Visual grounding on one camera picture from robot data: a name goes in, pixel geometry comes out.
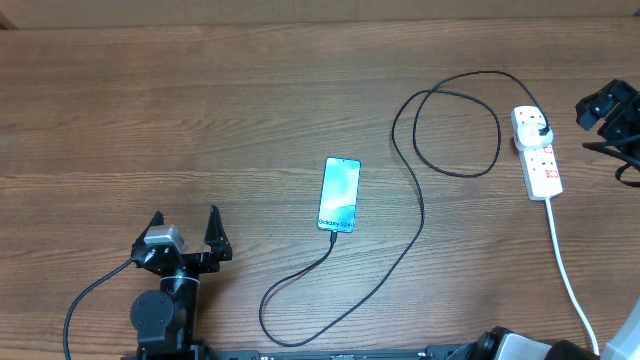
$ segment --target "black cable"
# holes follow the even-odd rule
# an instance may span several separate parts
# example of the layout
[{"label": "black cable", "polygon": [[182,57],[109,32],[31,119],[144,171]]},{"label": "black cable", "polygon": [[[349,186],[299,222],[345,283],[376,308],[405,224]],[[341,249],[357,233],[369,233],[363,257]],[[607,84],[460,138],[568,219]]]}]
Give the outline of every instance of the black cable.
[{"label": "black cable", "polygon": [[[429,167],[431,167],[432,169],[434,169],[435,171],[438,171],[440,173],[443,173],[445,175],[449,175],[449,176],[455,176],[455,177],[463,177],[463,178],[472,178],[472,177],[479,177],[482,176],[486,173],[488,173],[489,171],[491,171],[491,169],[493,168],[493,166],[495,165],[496,161],[498,161],[498,156],[500,155],[500,144],[502,141],[502,133],[500,130],[500,119],[498,118],[498,115],[495,113],[495,111],[493,111],[493,109],[491,109],[491,107],[487,104],[485,104],[483,101],[470,96],[470,95],[466,95],[466,94],[462,94],[462,93],[457,93],[457,92],[453,92],[453,91],[448,91],[448,90],[439,90],[439,87],[442,86],[443,84],[451,81],[451,80],[455,80],[457,78],[460,77],[464,77],[464,76],[470,76],[470,75],[478,75],[478,74],[498,74],[498,75],[504,75],[508,78],[510,78],[511,80],[515,81],[516,83],[518,83],[518,85],[520,85],[522,87],[522,89],[527,93],[527,95],[529,95],[529,97],[531,98],[531,100],[533,101],[533,103],[538,107],[538,109],[540,110],[540,113],[542,114],[542,117],[545,120],[545,127],[543,129],[540,130],[540,134],[541,135],[545,135],[549,132],[549,121],[547,119],[547,116],[545,115],[544,111],[542,110],[542,107],[540,107],[540,104],[538,104],[538,101],[535,99],[535,97],[533,96],[533,94],[531,94],[531,92],[529,91],[529,89],[527,89],[527,87],[515,76],[502,72],[502,71],[473,71],[473,72],[468,72],[468,73],[464,73],[464,74],[460,74],[460,75],[456,75],[456,76],[452,76],[450,78],[447,78],[445,80],[442,80],[441,82],[439,82],[438,84],[436,84],[436,86],[434,86],[431,89],[427,89],[427,90],[421,90],[416,92],[415,94],[411,95],[411,97],[409,97],[409,99],[407,101],[405,101],[405,103],[402,105],[402,107],[400,108],[400,110],[398,111],[398,113],[396,114],[395,119],[393,119],[393,125],[391,126],[391,142],[393,143],[393,147],[395,148],[396,152],[398,153],[398,156],[400,156],[400,159],[402,160],[402,162],[404,163],[404,165],[407,167],[407,170],[409,170],[409,173],[411,174],[411,177],[413,178],[413,182],[416,185],[416,190],[418,191],[418,202],[420,205],[420,226],[418,227],[418,231],[416,231],[416,234],[414,235],[413,239],[411,240],[411,242],[409,243],[409,245],[407,245],[407,247],[404,249],[404,251],[402,252],[402,254],[400,254],[400,256],[398,257],[398,259],[395,261],[395,263],[393,263],[393,265],[391,266],[391,268],[389,269],[389,271],[387,272],[387,274],[382,278],[382,280],[380,280],[380,282],[378,283],[378,285],[376,285],[375,288],[373,288],[373,290],[371,290],[371,292],[369,292],[369,294],[367,294],[364,298],[362,298],[362,300],[360,300],[357,304],[355,304],[354,306],[352,306],[349,310],[347,310],[344,314],[340,315],[340,317],[338,317],[337,319],[335,319],[334,321],[332,321],[329,325],[325,326],[322,330],[318,331],[316,334],[314,334],[313,336],[311,336],[310,338],[298,342],[298,343],[285,343],[279,340],[276,340],[273,336],[271,336],[271,334],[269,334],[269,332],[267,331],[267,329],[265,328],[263,322],[262,322],[262,308],[264,306],[265,303],[265,299],[267,297],[267,294],[269,294],[269,292],[271,292],[276,286],[278,286],[279,284],[281,284],[282,282],[289,280],[293,277],[296,277],[300,274],[303,274],[305,271],[311,270],[313,269],[313,267],[317,266],[320,262],[324,261],[324,259],[326,259],[327,256],[329,256],[329,253],[331,252],[331,250],[333,249],[333,243],[331,244],[331,247],[329,248],[329,252],[318,262],[308,266],[307,268],[305,268],[304,270],[301,270],[299,272],[297,272],[294,275],[288,276],[280,281],[278,281],[277,283],[275,283],[269,290],[267,290],[267,293],[265,293],[264,297],[262,298],[262,303],[260,304],[260,309],[259,309],[259,319],[260,319],[260,326],[262,327],[262,331],[264,331],[265,335],[267,335],[267,337],[273,341],[274,343],[280,345],[280,346],[285,346],[285,347],[297,347],[297,346],[302,346],[305,345],[311,341],[313,341],[314,339],[316,339],[318,336],[322,335],[325,331],[329,330],[333,325],[337,324],[338,322],[340,322],[342,319],[344,319],[345,317],[347,317],[349,314],[351,314],[352,312],[354,312],[356,309],[358,309],[360,307],[360,305],[364,304],[367,300],[369,300],[369,298],[371,298],[381,287],[382,285],[384,285],[385,281],[387,281],[387,279],[389,278],[389,276],[391,276],[391,274],[393,273],[393,271],[395,270],[395,268],[398,266],[398,264],[402,261],[402,259],[404,258],[404,256],[409,252],[409,250],[411,250],[411,247],[413,247],[413,244],[415,244],[416,240],[418,240],[418,237],[420,236],[420,234],[422,233],[422,229],[424,228],[424,217],[425,217],[425,210],[424,210],[424,197],[422,196],[422,188],[420,187],[420,183],[418,182],[418,178],[416,177],[415,172],[413,171],[413,169],[411,168],[411,166],[409,165],[409,163],[407,162],[407,159],[405,159],[404,155],[402,154],[402,152],[400,151],[400,148],[398,147],[398,143],[396,142],[396,125],[398,123],[398,119],[400,118],[400,115],[402,115],[402,113],[404,112],[404,109],[409,105],[409,103],[411,103],[411,101],[416,98],[417,96],[427,93],[427,95],[425,95],[424,99],[422,99],[422,102],[420,103],[420,107],[418,108],[418,111],[416,112],[416,116],[413,122],[413,145],[414,145],[414,149],[416,150],[416,153],[418,154],[418,156],[420,157],[420,159],[427,164]],[[474,101],[482,106],[484,106],[487,110],[489,110],[489,112],[491,113],[491,115],[493,115],[494,119],[496,120],[496,127],[498,128],[498,142],[497,142],[497,146],[496,146],[496,154],[495,157],[493,159],[493,161],[491,162],[491,164],[489,165],[489,167],[484,170],[481,171],[477,174],[459,174],[459,173],[454,173],[454,172],[450,172],[447,170],[443,170],[435,165],[433,165],[431,162],[429,162],[420,152],[420,150],[418,149],[417,146],[417,141],[416,141],[416,128],[417,128],[417,122],[418,122],[418,118],[420,116],[420,112],[422,110],[422,107],[424,106],[425,102],[427,101],[427,99],[433,94],[433,93],[440,93],[440,94],[446,94],[446,95],[453,95],[453,96],[458,96],[461,98],[465,98],[471,101]]]},{"label": "black cable", "polygon": [[619,167],[615,172],[616,180],[620,181],[621,183],[627,186],[640,187],[640,182],[622,180],[622,173],[628,168],[633,167],[636,170],[640,171],[640,160],[634,158],[633,156],[624,154],[620,151],[615,151],[608,148],[609,146],[629,145],[638,141],[640,141],[640,134],[629,136],[627,138],[620,139],[620,140],[614,140],[614,141],[584,143],[582,144],[582,147],[585,149],[589,149],[591,151],[596,151],[601,154],[609,155],[616,159],[625,161],[626,164]]},{"label": "black cable", "polygon": [[298,271],[297,273],[293,274],[293,275],[289,275],[286,278],[276,282],[275,284],[273,284],[269,290],[267,290],[267,292],[264,293],[264,296],[262,297],[262,301],[260,302],[260,308],[258,309],[258,320],[260,321],[260,327],[262,327],[262,331],[264,331],[264,334],[267,335],[267,337],[273,341],[274,343],[280,345],[280,346],[287,346],[287,347],[296,347],[296,346],[302,346],[310,341],[313,341],[313,339],[317,338],[318,336],[320,336],[323,332],[325,332],[327,329],[329,329],[332,325],[329,325],[328,327],[324,328],[322,331],[320,331],[319,333],[315,334],[314,336],[310,337],[309,339],[302,341],[300,343],[295,343],[295,344],[287,344],[284,342],[281,342],[279,340],[276,340],[273,336],[271,336],[271,334],[269,334],[269,331],[267,331],[267,328],[264,326],[264,321],[262,320],[262,309],[264,308],[264,304],[267,301],[267,296],[269,296],[269,293],[271,293],[271,291],[273,291],[273,289],[275,289],[278,285],[282,284],[283,282],[293,279],[294,277],[297,276],[304,276],[306,275],[309,271],[313,270],[316,266],[322,264],[325,260],[327,260],[327,258],[329,257],[329,255],[331,255],[331,251],[333,250],[333,245],[336,243],[336,240],[338,238],[338,233],[335,231],[331,232],[331,237],[329,238],[329,241],[331,243],[331,245],[329,245],[329,251],[327,251],[326,254],[324,254],[323,257],[321,257],[320,259],[318,259],[316,262],[314,262],[313,264],[307,266],[306,268]]},{"label": "black cable", "polygon": [[125,261],[124,264],[118,266],[115,270],[105,275],[102,279],[89,285],[88,288],[84,289],[84,291],[81,292],[80,295],[78,295],[78,297],[75,300],[73,300],[73,303],[71,304],[71,307],[67,312],[67,317],[64,319],[64,328],[62,330],[62,347],[64,349],[64,357],[66,360],[71,360],[71,354],[69,353],[69,323],[71,322],[71,315],[73,314],[73,310],[75,310],[76,306],[78,306],[78,303],[80,303],[82,298],[84,298],[91,290],[95,289],[103,282],[112,278],[114,275],[116,275],[117,273],[122,271],[124,268],[129,266],[131,262],[133,262],[133,258],[130,258],[129,260]]}]

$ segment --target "white power strip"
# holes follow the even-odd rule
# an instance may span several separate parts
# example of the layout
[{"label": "white power strip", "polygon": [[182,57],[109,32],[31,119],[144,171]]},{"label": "white power strip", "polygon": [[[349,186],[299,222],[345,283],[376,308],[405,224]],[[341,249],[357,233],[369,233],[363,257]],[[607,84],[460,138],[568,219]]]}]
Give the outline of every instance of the white power strip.
[{"label": "white power strip", "polygon": [[522,129],[530,129],[531,122],[534,124],[544,124],[539,120],[542,118],[540,110],[535,106],[519,106],[513,109],[511,113],[511,123],[513,124],[513,133],[516,134],[514,141],[520,154],[520,163],[522,164],[522,174],[524,182],[527,185],[527,193],[531,200],[544,200],[554,197],[562,192],[562,183],[560,182],[560,173],[558,172],[558,164],[553,153],[551,144],[545,145],[546,141],[540,141],[533,138],[537,136],[537,131],[532,135],[517,136],[522,134]]},{"label": "white power strip", "polygon": [[518,148],[520,155],[520,163],[522,164],[522,174],[527,186],[529,199],[535,201],[544,200],[547,215],[549,218],[549,229],[551,231],[551,241],[553,243],[553,252],[558,263],[560,276],[567,288],[567,293],[575,307],[582,323],[584,324],[589,338],[593,353],[599,355],[598,341],[589,324],[589,320],[585,316],[578,300],[576,299],[569,277],[564,269],[562,256],[560,254],[560,246],[558,245],[558,237],[556,235],[556,225],[553,219],[553,211],[551,209],[551,198],[562,193],[562,183],[560,182],[560,173],[558,172],[558,164],[551,147],[553,133],[549,131],[547,135],[539,135],[538,128],[543,126],[544,119],[540,110],[535,106],[519,106],[513,109],[511,113],[511,123],[513,124],[513,140]]}]

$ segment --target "wood grain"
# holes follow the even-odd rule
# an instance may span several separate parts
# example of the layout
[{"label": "wood grain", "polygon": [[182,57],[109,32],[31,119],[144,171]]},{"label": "wood grain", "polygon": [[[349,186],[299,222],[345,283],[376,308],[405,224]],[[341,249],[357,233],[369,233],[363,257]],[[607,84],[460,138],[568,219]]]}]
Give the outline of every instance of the wood grain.
[{"label": "wood grain", "polygon": [[[211,204],[235,258],[203,277],[198,335],[217,349],[283,350],[260,330],[260,298],[327,249],[315,228],[325,158],[360,159],[355,233],[267,308],[278,338],[306,338],[370,291],[417,230],[416,192],[389,140],[395,112],[475,69],[518,76],[551,118],[558,235],[603,347],[640,295],[639,193],[615,181],[616,160],[580,147],[597,136],[573,107],[612,78],[640,86],[639,35],[633,18],[1,32],[0,359],[62,359],[69,304],[124,261],[154,211],[197,250]],[[369,302],[304,349],[460,343],[495,325],[587,345],[511,145],[509,112],[529,100],[495,76],[448,88],[500,115],[496,167],[456,179],[421,164],[412,104],[397,135],[425,194],[425,230]],[[478,105],[435,96],[420,121],[434,163],[490,162],[495,123]],[[131,268],[91,293],[72,321],[74,359],[134,351],[130,305],[157,286]]]},{"label": "wood grain", "polygon": [[632,16],[629,0],[0,0],[14,29]]}]

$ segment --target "smartphone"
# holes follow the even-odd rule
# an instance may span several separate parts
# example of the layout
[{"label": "smartphone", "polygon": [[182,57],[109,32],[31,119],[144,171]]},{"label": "smartphone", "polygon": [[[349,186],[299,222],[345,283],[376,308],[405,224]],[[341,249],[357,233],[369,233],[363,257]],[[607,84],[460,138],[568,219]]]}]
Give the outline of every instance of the smartphone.
[{"label": "smartphone", "polygon": [[360,182],[360,161],[328,158],[318,212],[318,229],[353,232]]}]

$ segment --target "white cable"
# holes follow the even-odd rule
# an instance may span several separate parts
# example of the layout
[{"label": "white cable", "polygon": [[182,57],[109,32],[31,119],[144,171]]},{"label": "white cable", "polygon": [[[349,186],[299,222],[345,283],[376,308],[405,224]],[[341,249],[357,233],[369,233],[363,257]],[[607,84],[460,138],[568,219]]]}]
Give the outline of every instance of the white cable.
[{"label": "white cable", "polygon": [[564,270],[564,265],[562,263],[562,256],[560,255],[560,247],[558,246],[558,237],[556,236],[556,224],[553,220],[553,211],[551,210],[551,200],[549,198],[544,199],[544,204],[547,207],[547,216],[549,217],[549,229],[551,229],[551,241],[553,242],[553,252],[556,254],[556,261],[558,262],[558,269],[560,269],[560,275],[562,276],[562,281],[564,282],[564,286],[567,288],[567,292],[569,293],[569,298],[571,298],[571,302],[573,303],[573,307],[576,308],[578,315],[580,316],[580,320],[584,324],[585,329],[587,329],[587,333],[589,334],[589,339],[591,340],[591,346],[593,347],[593,353],[596,355],[600,355],[598,351],[598,340],[596,340],[596,334],[593,333],[593,329],[591,328],[591,324],[589,324],[589,320],[582,312],[582,308],[580,304],[578,304],[578,300],[576,300],[576,296],[573,294],[573,289],[571,289],[571,283],[569,282],[569,278],[567,277],[567,272]]}]

